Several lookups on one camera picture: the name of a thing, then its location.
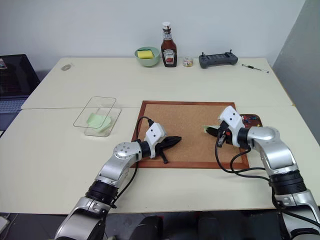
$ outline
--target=screwdriver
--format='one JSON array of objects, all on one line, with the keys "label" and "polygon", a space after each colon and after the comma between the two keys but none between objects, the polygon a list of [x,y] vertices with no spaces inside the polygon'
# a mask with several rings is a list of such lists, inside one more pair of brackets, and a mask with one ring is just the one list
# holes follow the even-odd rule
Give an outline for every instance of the screwdriver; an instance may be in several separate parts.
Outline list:
[{"label": "screwdriver", "polygon": [[255,68],[254,66],[245,65],[245,64],[242,64],[242,66],[247,67],[247,68],[250,68],[250,69],[256,69],[256,70],[259,70],[259,71],[263,71],[263,72],[266,72],[267,74],[269,73],[269,71],[268,71],[268,70]]}]

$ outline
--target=laptop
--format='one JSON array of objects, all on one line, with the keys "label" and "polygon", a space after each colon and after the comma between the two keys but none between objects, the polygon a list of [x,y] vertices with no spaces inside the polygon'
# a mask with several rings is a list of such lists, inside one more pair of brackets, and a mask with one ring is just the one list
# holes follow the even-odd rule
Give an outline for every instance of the laptop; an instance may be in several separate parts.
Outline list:
[{"label": "laptop", "polygon": [[0,131],[5,131],[40,81],[25,54],[0,56]]}]

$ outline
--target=laptop keyboard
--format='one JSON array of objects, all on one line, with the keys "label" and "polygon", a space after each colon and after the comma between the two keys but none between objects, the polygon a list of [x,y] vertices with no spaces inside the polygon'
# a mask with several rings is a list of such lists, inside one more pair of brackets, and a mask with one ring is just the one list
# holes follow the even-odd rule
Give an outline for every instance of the laptop keyboard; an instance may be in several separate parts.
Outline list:
[{"label": "laptop keyboard", "polygon": [[25,100],[0,101],[0,114],[18,113]]}]

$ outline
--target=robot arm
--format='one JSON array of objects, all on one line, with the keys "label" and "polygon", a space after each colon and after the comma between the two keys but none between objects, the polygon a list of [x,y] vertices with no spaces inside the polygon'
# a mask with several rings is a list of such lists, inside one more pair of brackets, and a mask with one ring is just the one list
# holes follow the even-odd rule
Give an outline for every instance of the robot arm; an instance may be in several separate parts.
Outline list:
[{"label": "robot arm", "polygon": [[272,127],[245,128],[241,116],[231,106],[222,112],[219,120],[221,125],[217,132],[220,132],[220,139],[217,141],[223,143],[226,131],[230,130],[229,142],[232,140],[234,146],[252,148],[260,153],[269,185],[274,191],[274,204],[279,211],[284,239],[320,239],[318,226],[297,218],[298,215],[320,223],[320,211],[305,186],[291,150],[281,141],[279,131]]},{"label": "robot arm", "polygon": [[105,222],[118,189],[126,178],[129,168],[143,157],[154,158],[163,154],[163,149],[181,140],[167,136],[163,126],[149,123],[144,141],[123,142],[113,149],[112,157],[103,165],[93,184],[65,218],[55,234],[56,240],[101,240]]}]

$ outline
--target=cork board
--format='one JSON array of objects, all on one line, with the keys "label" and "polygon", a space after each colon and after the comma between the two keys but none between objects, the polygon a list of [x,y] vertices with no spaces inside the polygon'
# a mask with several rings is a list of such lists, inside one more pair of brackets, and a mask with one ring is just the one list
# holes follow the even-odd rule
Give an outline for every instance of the cork board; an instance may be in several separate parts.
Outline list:
[{"label": "cork board", "polygon": [[[168,136],[180,136],[181,141],[164,151],[169,163],[164,164],[161,157],[145,158],[139,162],[140,168],[195,168],[219,169],[214,146],[216,137],[205,133],[203,125],[219,125],[218,116],[227,107],[235,108],[233,102],[183,102],[183,101],[143,101],[139,113],[157,123],[161,123]],[[148,121],[138,126],[138,138],[143,140]],[[218,149],[222,165],[230,168],[230,161],[241,150],[230,144]],[[249,167],[246,155],[234,162],[235,169]]]}]

